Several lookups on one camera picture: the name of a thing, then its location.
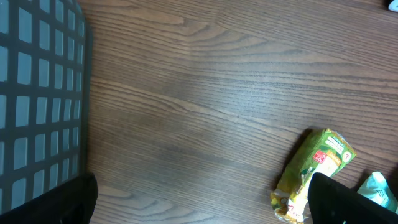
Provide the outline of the white barcode scanner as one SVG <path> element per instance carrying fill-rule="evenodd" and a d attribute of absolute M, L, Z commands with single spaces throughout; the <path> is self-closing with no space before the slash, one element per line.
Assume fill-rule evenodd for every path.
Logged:
<path fill-rule="evenodd" d="M 398 0 L 391 0 L 388 9 L 392 12 L 398 12 Z"/>

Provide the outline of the teal snack packet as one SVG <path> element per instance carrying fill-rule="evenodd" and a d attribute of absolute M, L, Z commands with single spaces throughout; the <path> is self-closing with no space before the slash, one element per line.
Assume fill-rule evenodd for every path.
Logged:
<path fill-rule="evenodd" d="M 373 172 L 360 186 L 357 193 L 397 213 L 397 199 L 380 172 Z"/>

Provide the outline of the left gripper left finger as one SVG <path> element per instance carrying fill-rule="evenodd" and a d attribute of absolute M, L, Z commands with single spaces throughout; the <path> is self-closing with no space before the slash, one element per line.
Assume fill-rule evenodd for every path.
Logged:
<path fill-rule="evenodd" d="M 88 224 L 98 198 L 95 175 L 85 173 L 1 215 L 1 224 Z"/>

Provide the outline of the green tea carton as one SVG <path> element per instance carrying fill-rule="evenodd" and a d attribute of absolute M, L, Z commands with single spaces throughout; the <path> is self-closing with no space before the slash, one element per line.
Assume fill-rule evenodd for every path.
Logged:
<path fill-rule="evenodd" d="M 312 131 L 287 164 L 276 189 L 271 192 L 271 206 L 276 217 L 287 223 L 303 223 L 313 175 L 321 173 L 332 177 L 356 155 L 355 150 L 336 131 Z"/>

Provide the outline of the grey plastic shopping basket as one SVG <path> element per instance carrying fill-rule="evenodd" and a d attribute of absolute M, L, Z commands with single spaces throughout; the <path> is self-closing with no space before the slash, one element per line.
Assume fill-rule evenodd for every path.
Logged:
<path fill-rule="evenodd" d="M 93 33 L 76 0 L 1 0 L 1 212 L 84 171 Z"/>

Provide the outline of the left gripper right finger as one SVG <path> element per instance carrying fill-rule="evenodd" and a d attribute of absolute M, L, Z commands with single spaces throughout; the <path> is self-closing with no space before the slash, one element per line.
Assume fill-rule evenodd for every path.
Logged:
<path fill-rule="evenodd" d="M 321 173 L 313 175 L 308 204 L 314 224 L 397 224 L 397 214 Z"/>

